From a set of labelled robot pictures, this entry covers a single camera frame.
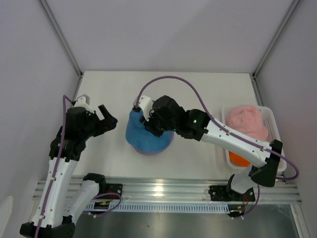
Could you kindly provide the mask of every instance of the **orange cloth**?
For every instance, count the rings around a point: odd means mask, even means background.
[[[253,106],[234,108],[226,120],[226,125],[254,139],[267,140],[268,130],[258,109]],[[247,167],[250,162],[229,151],[230,160],[236,165]]]

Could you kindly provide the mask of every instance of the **pink cloth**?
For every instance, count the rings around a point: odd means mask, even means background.
[[[267,140],[268,130],[258,109],[252,106],[234,108],[226,125],[257,140]]]

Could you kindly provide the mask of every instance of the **white basket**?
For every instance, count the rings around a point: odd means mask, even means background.
[[[229,114],[232,111],[232,109],[234,109],[236,107],[239,107],[239,106],[223,107],[221,109],[221,118],[222,118],[222,123],[223,124],[226,123],[226,119],[229,116]],[[274,139],[277,139],[277,140],[280,141],[281,138],[279,137],[277,125],[276,125],[275,118],[274,118],[272,110],[270,108],[267,108],[267,107],[261,107],[261,106],[254,106],[254,107],[259,110],[260,114],[263,117],[264,125],[268,129],[268,138],[267,138],[267,140],[269,142],[273,141]],[[232,167],[234,169],[241,169],[241,170],[245,168],[245,167],[241,167],[241,166],[238,166],[238,165],[235,165],[234,163],[232,163],[230,161],[230,158],[229,158],[229,151],[228,150],[225,150],[225,151],[226,151],[227,163],[228,163],[228,165],[230,167]],[[280,162],[279,162],[279,166],[278,166],[278,170],[277,171],[279,173],[281,173],[284,170],[286,170],[286,161],[281,159]]]

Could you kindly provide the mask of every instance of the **blue cloth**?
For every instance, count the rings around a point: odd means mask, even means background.
[[[153,154],[165,150],[170,145],[174,132],[165,131],[162,136],[155,137],[152,133],[145,130],[145,127],[140,123],[141,116],[143,116],[142,111],[139,113],[130,112],[125,132],[127,142],[140,153]]]

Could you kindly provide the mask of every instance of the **white table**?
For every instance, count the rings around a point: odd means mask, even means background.
[[[177,135],[169,148],[155,156],[141,155],[128,144],[125,130],[133,101],[148,81],[163,75],[176,75],[191,82],[218,119],[224,106],[257,104],[250,76],[244,73],[86,71],[78,96],[87,94],[101,118],[97,106],[104,104],[118,124],[115,130],[87,141],[75,175],[217,180],[229,179],[237,172],[227,165],[222,148]],[[150,85],[144,95],[153,100],[168,95],[185,110],[202,110],[192,89],[175,79]]]

